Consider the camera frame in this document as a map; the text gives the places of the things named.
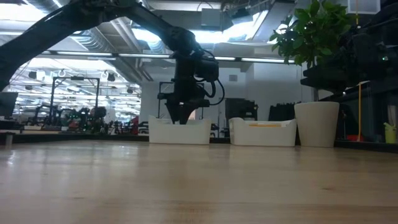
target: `robotic arm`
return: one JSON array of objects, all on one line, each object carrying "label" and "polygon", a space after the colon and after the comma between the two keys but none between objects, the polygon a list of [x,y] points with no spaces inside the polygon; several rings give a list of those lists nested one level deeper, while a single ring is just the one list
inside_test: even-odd
[{"label": "robotic arm", "polygon": [[[205,95],[214,97],[218,81],[218,62],[205,57],[203,50],[189,30],[165,22],[134,0],[72,0],[66,6],[36,22],[22,35],[0,47],[0,91],[9,84],[15,71],[24,63],[79,30],[87,30],[118,17],[128,17],[158,35],[173,50],[176,60],[172,80],[174,92],[159,94],[174,122],[186,124],[191,112],[209,107]],[[197,85],[198,80],[210,82],[213,93],[208,94]]]}]

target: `black metal frame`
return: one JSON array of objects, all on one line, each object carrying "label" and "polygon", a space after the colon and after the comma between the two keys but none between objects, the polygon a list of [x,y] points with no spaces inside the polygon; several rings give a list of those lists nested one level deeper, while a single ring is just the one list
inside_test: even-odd
[{"label": "black metal frame", "polygon": [[56,87],[58,87],[61,83],[58,85],[55,84],[55,81],[61,79],[62,81],[65,81],[66,79],[70,80],[78,80],[78,81],[83,81],[83,80],[96,80],[97,81],[97,87],[96,87],[96,95],[95,95],[95,108],[94,111],[97,110],[98,108],[98,95],[100,93],[100,78],[85,78],[85,77],[53,77],[52,78],[52,89],[51,89],[51,100],[50,100],[50,112],[49,112],[49,118],[52,117],[52,108],[53,108],[53,103],[54,103],[54,91]]},{"label": "black metal frame", "polygon": [[[174,82],[159,82],[159,93],[162,93],[162,85],[163,84],[175,84]],[[201,116],[199,119],[203,119],[203,110],[204,108],[201,108]],[[160,117],[160,100],[157,102],[157,118]]]}]

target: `wooden table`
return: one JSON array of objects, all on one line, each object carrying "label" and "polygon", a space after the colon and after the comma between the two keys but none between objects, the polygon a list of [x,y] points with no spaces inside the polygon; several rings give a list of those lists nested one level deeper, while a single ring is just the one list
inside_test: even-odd
[{"label": "wooden table", "polygon": [[0,223],[397,223],[398,155],[67,141],[0,151]]}]

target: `ceiling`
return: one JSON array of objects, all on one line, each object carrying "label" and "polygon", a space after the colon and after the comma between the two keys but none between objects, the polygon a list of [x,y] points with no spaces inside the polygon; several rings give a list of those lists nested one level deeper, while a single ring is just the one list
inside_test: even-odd
[{"label": "ceiling", "polygon": [[[21,35],[48,12],[66,4],[66,1],[53,0],[26,0],[25,2],[28,2],[29,5],[0,4],[0,45]],[[291,2],[283,2],[290,8],[294,6]],[[192,30],[201,46],[217,56],[277,57],[267,44],[268,37],[261,35],[262,38],[258,38],[257,30],[266,32],[279,26],[278,22],[273,22],[264,27],[265,21],[270,20],[269,16],[275,14],[272,12],[272,5],[266,6],[266,4],[269,2],[228,1],[223,3],[219,0],[211,2],[146,0],[143,2],[145,7],[158,16],[162,16],[172,25]],[[222,8],[222,15],[232,14],[235,7],[248,7],[253,14],[253,21],[244,26],[230,26],[224,32],[220,31],[220,29],[224,29],[222,27],[219,30],[208,30],[200,24],[201,11],[211,7],[216,11]],[[288,13],[288,9],[279,12],[279,17],[286,16]],[[221,23],[228,24],[231,21],[222,21]],[[151,33],[148,34],[148,31],[133,21],[119,18],[112,22],[102,23],[88,32],[71,35],[55,44],[50,50],[169,54],[170,51],[157,39],[158,37]],[[100,47],[91,48],[92,46],[87,42],[98,44]],[[8,91],[21,93],[18,98],[21,107],[16,108],[16,111],[21,113],[26,106],[37,106],[49,102],[52,77],[61,74],[64,77],[79,75],[85,78],[99,78],[102,86],[99,91],[99,105],[114,108],[118,117],[123,119],[130,114],[139,114],[140,104],[138,102],[141,97],[139,85],[142,82],[169,81],[174,75],[174,66],[174,62],[167,59],[116,58],[108,61],[89,57],[82,60],[81,57],[40,56],[24,64],[14,74]],[[245,72],[245,68],[248,66],[239,62],[222,62],[220,67],[240,68],[241,72]],[[29,78],[29,72],[37,72],[37,78]],[[114,82],[109,82],[106,79],[110,73],[115,74]],[[26,85],[32,86],[32,89],[27,90]],[[66,80],[64,85],[60,85],[55,91],[56,103],[71,108],[92,107],[94,105],[92,97],[95,94],[95,89],[90,87],[92,85],[89,80],[79,82]],[[129,86],[134,89],[133,94],[126,92]],[[68,98],[70,95],[78,95],[78,97],[70,100]]]}]

